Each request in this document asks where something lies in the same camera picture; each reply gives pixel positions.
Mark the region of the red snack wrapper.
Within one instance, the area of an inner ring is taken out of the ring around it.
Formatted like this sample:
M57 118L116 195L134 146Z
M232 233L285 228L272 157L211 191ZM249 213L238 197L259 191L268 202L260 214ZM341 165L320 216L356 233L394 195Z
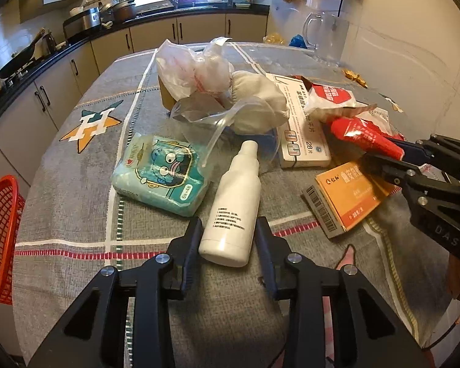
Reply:
M395 132L388 121L362 119L358 116L338 116L327 121L331 133L338 138L356 144L365 152L384 155L396 160L402 160L404 150L395 144L394 140L404 140L402 134Z

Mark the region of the orange medicine box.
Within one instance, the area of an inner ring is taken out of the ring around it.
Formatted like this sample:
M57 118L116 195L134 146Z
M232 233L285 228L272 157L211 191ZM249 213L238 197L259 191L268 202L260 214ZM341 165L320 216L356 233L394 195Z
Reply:
M400 187L368 174L352 161L318 174L302 190L304 199L329 239L356 227Z

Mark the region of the white red plastic pouch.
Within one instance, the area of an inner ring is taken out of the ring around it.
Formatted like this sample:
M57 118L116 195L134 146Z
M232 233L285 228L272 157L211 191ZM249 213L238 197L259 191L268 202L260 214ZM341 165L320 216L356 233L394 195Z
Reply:
M377 104L359 102L350 90L313 83L303 111L307 117L326 123L340 117L353 118L376 108Z

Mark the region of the white plastic spray bottle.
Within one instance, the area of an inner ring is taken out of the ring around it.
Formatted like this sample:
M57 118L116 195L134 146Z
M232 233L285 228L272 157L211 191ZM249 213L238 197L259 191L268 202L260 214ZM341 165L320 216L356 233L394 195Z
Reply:
M258 143L246 140L217 187L199 254L225 267L247 265L260 203Z

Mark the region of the teal tissue pack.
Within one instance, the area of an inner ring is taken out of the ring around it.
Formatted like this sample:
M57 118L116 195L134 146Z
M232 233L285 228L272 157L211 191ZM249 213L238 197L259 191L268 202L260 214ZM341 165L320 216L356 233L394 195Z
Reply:
M150 207L191 217L202 203L208 181L191 144L135 134L111 176L118 194Z

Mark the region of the white cloth glove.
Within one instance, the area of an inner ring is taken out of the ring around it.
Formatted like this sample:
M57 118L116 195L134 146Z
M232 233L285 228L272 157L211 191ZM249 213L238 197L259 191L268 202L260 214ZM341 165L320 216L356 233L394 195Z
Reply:
M239 135L262 135L289 118L286 97L266 76L250 71L232 73L230 103L237 106L231 128Z

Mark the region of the clear plastic bag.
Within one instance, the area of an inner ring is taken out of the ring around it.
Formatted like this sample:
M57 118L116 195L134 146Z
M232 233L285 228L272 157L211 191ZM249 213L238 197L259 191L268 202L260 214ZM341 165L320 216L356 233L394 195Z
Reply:
M231 128L236 113L236 105L225 110L214 98L201 93L182 99L170 111L172 124L199 153L200 172L211 181L220 180L246 140L258 143L260 174L278 165L278 128L262 135L239 135Z

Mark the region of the white plastic bag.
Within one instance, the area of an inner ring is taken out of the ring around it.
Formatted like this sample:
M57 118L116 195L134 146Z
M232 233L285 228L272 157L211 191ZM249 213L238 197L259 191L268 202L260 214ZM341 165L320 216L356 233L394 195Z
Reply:
M230 88L234 69L223 56L228 40L229 37L216 37L199 52L169 40L163 42L155 61L159 78L175 101L196 91L219 96Z

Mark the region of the grey patterned tablecloth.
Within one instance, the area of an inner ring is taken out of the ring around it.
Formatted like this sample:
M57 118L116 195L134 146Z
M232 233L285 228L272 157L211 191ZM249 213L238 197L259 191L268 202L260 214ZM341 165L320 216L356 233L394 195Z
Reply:
M27 361L101 267L138 267L188 225L188 215L140 204L111 184L135 135L204 144L214 133L170 119L157 82L153 52L120 58L72 110L40 160L13 266L15 327ZM393 193L351 230L328 238L330 219L315 216L303 196L319 169L284 169L273 148L260 147L259 185L225 181L242 143L241 136L221 135L203 168L202 191L184 178L188 165L177 151L153 153L156 177L134 176L146 190L197 202L206 231L188 299L169 306L177 366L264 367L284 344L286 306L266 294L256 250L240 267L213 258L223 242L210 233L232 216L247 218L251 198L259 199L259 213L275 234L318 265L335 266L353 247L356 266L409 333L420 345L430 344L450 303L448 254L410 224L402 194Z

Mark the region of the white medicine box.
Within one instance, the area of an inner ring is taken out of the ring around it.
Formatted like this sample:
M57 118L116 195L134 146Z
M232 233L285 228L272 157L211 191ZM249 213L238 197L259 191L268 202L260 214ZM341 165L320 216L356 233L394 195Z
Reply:
M303 108L308 101L308 91L302 80L267 73L286 97L289 117L278 128L280 165L283 169L327 167L331 160L327 140L319 121L308 118Z

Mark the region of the red plastic basket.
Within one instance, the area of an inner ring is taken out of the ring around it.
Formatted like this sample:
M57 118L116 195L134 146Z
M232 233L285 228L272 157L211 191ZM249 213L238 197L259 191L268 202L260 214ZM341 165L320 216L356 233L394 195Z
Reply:
M16 178L0 179L0 303L12 305L12 271L15 242L25 207Z

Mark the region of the blue plastic bag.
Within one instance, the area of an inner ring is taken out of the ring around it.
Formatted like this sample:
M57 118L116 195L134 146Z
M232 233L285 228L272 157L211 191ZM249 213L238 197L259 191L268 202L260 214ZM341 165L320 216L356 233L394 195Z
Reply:
M307 49L307 43L305 42L301 34L297 34L296 36L293 36L289 42L289 46L294 47L294 48Z

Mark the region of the tan cardboard box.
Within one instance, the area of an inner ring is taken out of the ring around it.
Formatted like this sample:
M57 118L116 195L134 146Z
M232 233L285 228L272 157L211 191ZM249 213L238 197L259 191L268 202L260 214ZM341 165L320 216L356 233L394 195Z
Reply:
M162 105L166 110L171 111L173 107L176 105L177 101L169 93L160 76L158 77L158 81Z

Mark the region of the silver rice cooker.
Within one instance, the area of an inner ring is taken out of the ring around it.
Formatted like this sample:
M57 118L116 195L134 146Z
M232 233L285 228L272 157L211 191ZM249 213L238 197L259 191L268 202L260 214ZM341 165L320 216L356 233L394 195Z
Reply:
M81 39L98 31L100 28L99 8L85 9L63 22L64 36L68 42Z

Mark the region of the brown cooking pot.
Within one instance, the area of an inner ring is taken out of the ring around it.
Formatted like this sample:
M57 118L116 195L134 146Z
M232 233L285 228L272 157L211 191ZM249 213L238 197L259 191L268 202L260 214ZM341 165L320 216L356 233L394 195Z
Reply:
M112 21L114 23L121 23L135 19L137 15L135 0L116 2L112 4L108 10L111 13Z

